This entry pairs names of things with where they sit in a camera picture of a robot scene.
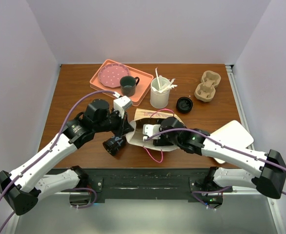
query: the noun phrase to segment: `wooden tabletop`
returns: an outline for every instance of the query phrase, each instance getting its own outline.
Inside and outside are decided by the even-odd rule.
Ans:
[[[170,91],[169,104],[166,108],[177,113],[176,103],[180,97],[190,97],[193,100],[193,109],[188,114],[178,114],[188,128],[199,128],[210,133],[232,120],[240,121],[230,82],[224,64],[127,64],[136,69],[153,74],[158,67],[158,73],[168,79],[175,78],[177,84]],[[100,64],[67,64],[61,66],[59,79],[54,92],[52,104],[41,139],[40,149],[43,148],[59,131],[65,116],[71,107],[83,96],[94,91],[89,81],[96,73]],[[221,75],[221,82],[211,102],[203,103],[194,96],[194,91],[200,83],[204,71],[211,70]],[[113,98],[99,94],[94,97],[107,100],[113,107]],[[150,92],[147,93],[141,109],[156,110],[150,103]],[[82,102],[74,111],[71,118],[78,112],[85,111],[89,100]],[[134,117],[136,107],[127,110],[129,120]],[[94,139],[82,146],[75,153],[69,155],[56,167],[71,167],[79,165],[84,168],[129,168],[129,167],[167,167],[167,168],[209,168],[219,164],[212,158],[187,154],[178,149],[165,152],[162,163],[153,161],[146,151],[138,146],[127,144],[116,157],[111,156],[102,146],[102,142],[112,136],[112,133],[96,134]],[[151,151],[156,159],[161,155],[158,151]],[[234,167],[228,163],[223,167]]]

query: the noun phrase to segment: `cup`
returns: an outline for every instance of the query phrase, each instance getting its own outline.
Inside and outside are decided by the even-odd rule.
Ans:
[[[158,78],[161,87],[170,84],[170,81],[167,78],[162,76],[159,76]],[[166,105],[168,105],[170,89],[160,93],[158,91],[154,91],[152,87],[154,87],[156,90],[159,90],[157,78],[154,78],[151,82],[151,105],[157,109],[165,108]]]
[[[124,96],[132,96],[135,94],[135,87],[140,82],[140,78],[138,77],[132,77],[132,76],[125,76],[120,79],[120,88],[122,91],[122,94]]]

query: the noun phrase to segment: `mug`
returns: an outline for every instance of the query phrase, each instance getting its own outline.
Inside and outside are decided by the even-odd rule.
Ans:
[[[135,94],[135,87],[140,82],[140,78],[138,77],[132,77],[132,76],[125,76],[120,79],[120,88],[122,91],[122,94],[124,96],[132,96]]]

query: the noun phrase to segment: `pink handle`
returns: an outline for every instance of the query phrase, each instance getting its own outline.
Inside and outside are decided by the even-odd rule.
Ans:
[[[154,112],[154,113],[150,116],[150,118],[152,118],[152,116],[153,116],[154,114],[156,114],[157,112],[159,112],[159,111],[169,111],[169,112],[171,112],[171,113],[173,114],[173,117],[174,117],[174,112],[173,112],[173,110],[163,108],[163,109],[160,109],[160,110]]]
[[[145,147],[143,146],[143,149],[145,149],[145,150],[147,151],[148,155],[149,155],[155,162],[161,163],[161,162],[163,161],[163,151],[162,151],[162,150],[161,150],[162,159],[161,159],[160,161],[157,161],[157,160],[150,154],[150,152],[148,151],[147,148],[145,148]]]

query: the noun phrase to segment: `orange tray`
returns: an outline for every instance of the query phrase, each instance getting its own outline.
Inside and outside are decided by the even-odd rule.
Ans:
[[[111,90],[111,91],[116,91],[120,94],[122,94],[120,87],[119,88],[108,88],[104,85],[102,85],[102,83],[100,83],[99,78],[98,78],[98,73],[100,72],[101,68],[111,64],[111,63],[119,63],[119,62],[115,62],[113,60],[106,60],[102,66],[97,70],[97,72],[94,74],[94,76],[91,78],[90,80],[90,87],[95,89],[95,90]],[[148,74],[146,72],[142,72],[138,69],[126,66],[129,69],[130,75],[133,77],[139,77],[140,78],[140,82],[138,84],[138,86],[135,89],[135,94],[131,97],[129,97],[132,100],[132,105],[133,106],[138,106],[141,101],[143,100],[143,98],[145,97],[145,95],[147,94],[148,90],[150,89],[150,85],[151,82],[154,78],[153,75]]]

